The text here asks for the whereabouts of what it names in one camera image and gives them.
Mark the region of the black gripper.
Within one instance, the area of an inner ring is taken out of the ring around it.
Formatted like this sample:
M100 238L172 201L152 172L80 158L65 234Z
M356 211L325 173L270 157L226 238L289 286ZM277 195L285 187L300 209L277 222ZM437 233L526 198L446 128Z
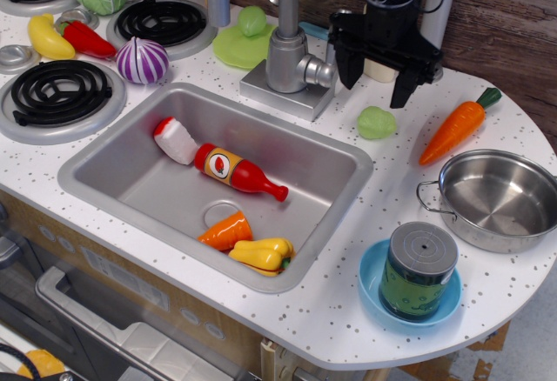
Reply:
M390 107L401 109L419 86L438 80L443 53L419 33L422 12L420 1L411 0L400 5L369 3L364 13L331 14L329 41L336 51L340 82L350 90L366 59L384 64L399 71Z

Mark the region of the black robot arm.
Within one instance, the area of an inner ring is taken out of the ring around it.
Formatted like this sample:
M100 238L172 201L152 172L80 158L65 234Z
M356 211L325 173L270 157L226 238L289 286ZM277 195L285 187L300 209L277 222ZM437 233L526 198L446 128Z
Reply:
M443 52L419 32L422 0L366 0L366 12L330 15L329 43L341 83L351 89L369 59L397 71L390 107L406 105L416 88L433 82Z

